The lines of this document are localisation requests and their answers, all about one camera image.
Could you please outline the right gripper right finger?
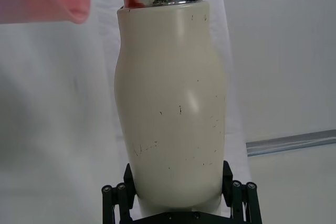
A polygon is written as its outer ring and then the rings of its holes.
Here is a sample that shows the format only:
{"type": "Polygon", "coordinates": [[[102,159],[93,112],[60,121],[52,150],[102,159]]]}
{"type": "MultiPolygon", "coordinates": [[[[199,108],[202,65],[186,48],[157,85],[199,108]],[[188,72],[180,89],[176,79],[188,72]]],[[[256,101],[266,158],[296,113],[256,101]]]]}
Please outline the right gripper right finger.
{"type": "Polygon", "coordinates": [[[226,206],[230,208],[230,216],[225,217],[223,223],[260,224],[257,185],[234,180],[227,161],[223,162],[222,195],[226,206]]]}

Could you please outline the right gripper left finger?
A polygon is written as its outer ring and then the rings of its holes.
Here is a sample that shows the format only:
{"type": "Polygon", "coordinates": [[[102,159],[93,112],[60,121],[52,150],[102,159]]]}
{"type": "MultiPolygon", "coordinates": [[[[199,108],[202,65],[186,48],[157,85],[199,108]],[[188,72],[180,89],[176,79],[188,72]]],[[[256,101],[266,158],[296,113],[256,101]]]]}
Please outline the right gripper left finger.
{"type": "Polygon", "coordinates": [[[102,223],[116,223],[115,206],[119,206],[119,223],[134,223],[130,215],[134,199],[137,195],[130,164],[127,164],[123,175],[123,182],[116,187],[105,185],[102,192],[102,223]]]}

